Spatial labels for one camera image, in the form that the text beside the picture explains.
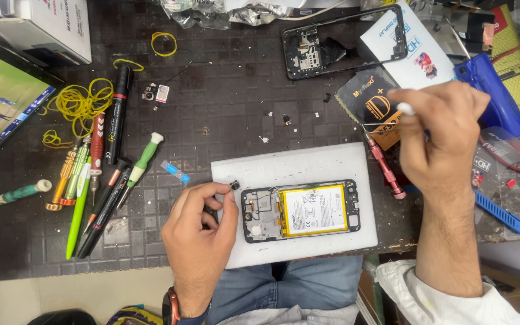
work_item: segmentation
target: yellow rubber band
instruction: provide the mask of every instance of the yellow rubber band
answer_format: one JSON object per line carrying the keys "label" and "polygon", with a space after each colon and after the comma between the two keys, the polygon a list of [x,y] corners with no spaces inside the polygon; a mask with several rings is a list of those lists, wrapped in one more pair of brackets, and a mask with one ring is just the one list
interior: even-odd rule
{"label": "yellow rubber band", "polygon": [[[157,39],[158,37],[160,36],[169,36],[172,38],[172,40],[174,40],[174,50],[171,51],[170,53],[167,53],[167,54],[162,54],[162,53],[159,53],[158,51],[155,50],[154,48],[154,40]],[[162,33],[162,32],[155,32],[152,34],[152,42],[151,42],[151,45],[152,45],[152,50],[154,50],[155,54],[161,56],[161,57],[168,57],[174,53],[176,53],[176,50],[178,49],[178,43],[176,42],[176,38],[174,37],[174,35],[170,34],[170,33]]]}
{"label": "yellow rubber band", "polygon": [[43,134],[43,145],[52,149],[66,149],[73,146],[73,141],[61,142],[61,138],[57,136],[57,132],[54,129],[49,129]]}
{"label": "yellow rubber band", "polygon": [[119,62],[119,61],[127,62],[127,63],[133,63],[133,64],[135,64],[135,65],[140,67],[139,69],[132,69],[133,71],[142,71],[142,70],[144,70],[144,66],[143,65],[141,65],[139,63],[135,63],[133,61],[126,60],[125,58],[119,58],[116,61],[114,61],[114,68],[117,69],[116,62]]}
{"label": "yellow rubber band", "polygon": [[[105,81],[109,86],[94,93],[92,89],[94,83],[98,81]],[[87,88],[81,85],[69,85],[62,89],[57,96],[49,100],[47,105],[43,106],[43,113],[40,113],[39,115],[47,114],[48,110],[61,112],[67,121],[72,122],[73,134],[78,138],[84,138],[90,135],[93,131],[92,126],[85,126],[85,120],[93,120],[98,114],[110,107],[112,105],[113,93],[114,87],[112,82],[105,78],[93,79]],[[55,108],[50,107],[52,103],[55,104]],[[83,135],[79,135],[79,132],[76,131],[77,123],[79,123],[81,129],[84,130],[85,133]],[[55,134],[55,136],[51,135],[51,137],[52,141],[55,141],[55,138],[53,137],[57,137],[57,134]]]}

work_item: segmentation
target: green screwdriver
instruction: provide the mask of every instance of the green screwdriver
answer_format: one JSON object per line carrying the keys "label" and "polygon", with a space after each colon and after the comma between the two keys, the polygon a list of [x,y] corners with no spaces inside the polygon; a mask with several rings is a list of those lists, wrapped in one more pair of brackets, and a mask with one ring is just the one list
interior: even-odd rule
{"label": "green screwdriver", "polygon": [[152,133],[152,138],[150,143],[144,149],[144,152],[141,154],[140,160],[136,162],[134,165],[134,169],[132,169],[132,174],[129,175],[128,183],[126,184],[126,189],[124,195],[121,196],[119,202],[117,204],[116,210],[124,203],[126,196],[128,196],[128,192],[130,188],[136,185],[136,182],[140,179],[141,174],[144,174],[146,168],[148,167],[148,163],[150,159],[154,156],[155,149],[158,147],[158,144],[163,141],[163,136],[159,133]]}
{"label": "green screwdriver", "polygon": [[51,182],[47,179],[41,179],[35,185],[28,185],[18,190],[10,191],[0,195],[0,205],[15,202],[20,198],[32,196],[38,192],[47,192],[50,189]]}

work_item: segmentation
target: watch strap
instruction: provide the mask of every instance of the watch strap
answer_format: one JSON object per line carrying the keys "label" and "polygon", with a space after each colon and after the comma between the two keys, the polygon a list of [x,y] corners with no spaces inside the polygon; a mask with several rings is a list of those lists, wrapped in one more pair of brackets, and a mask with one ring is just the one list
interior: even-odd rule
{"label": "watch strap", "polygon": [[182,318],[177,321],[177,325],[202,325],[206,320],[206,316],[208,316],[210,306],[212,306],[212,301],[210,301],[210,303],[208,304],[208,308],[206,308],[204,314],[201,314],[200,316],[194,318]]}

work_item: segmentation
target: orange label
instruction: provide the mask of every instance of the orange label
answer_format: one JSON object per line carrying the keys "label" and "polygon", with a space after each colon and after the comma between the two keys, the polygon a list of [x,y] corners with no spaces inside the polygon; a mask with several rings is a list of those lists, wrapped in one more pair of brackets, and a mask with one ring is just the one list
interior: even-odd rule
{"label": "orange label", "polygon": [[[399,110],[396,113],[394,113],[391,117],[386,119],[385,123],[398,123],[401,119],[402,112]],[[378,128],[376,128],[374,131],[387,131],[393,128],[398,127],[398,124],[391,124],[391,125],[380,125]],[[401,139],[401,135],[399,131],[389,131],[389,132],[382,132],[382,133],[373,133],[370,135],[373,137],[373,139],[376,141],[377,144],[383,149],[388,150],[390,147],[392,147],[395,143],[399,142]]]}

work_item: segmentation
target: blue sticker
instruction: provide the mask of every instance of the blue sticker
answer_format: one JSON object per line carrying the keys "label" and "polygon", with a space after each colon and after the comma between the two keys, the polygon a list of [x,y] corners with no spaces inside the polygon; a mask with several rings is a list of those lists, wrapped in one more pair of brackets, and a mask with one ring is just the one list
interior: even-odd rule
{"label": "blue sticker", "polygon": [[170,174],[175,174],[178,169],[172,165],[172,164],[168,164],[168,166],[166,166],[166,170],[170,172]]}
{"label": "blue sticker", "polygon": [[188,183],[188,181],[190,180],[190,177],[186,174],[182,174],[182,177],[180,177],[180,181],[183,181],[184,183]]}

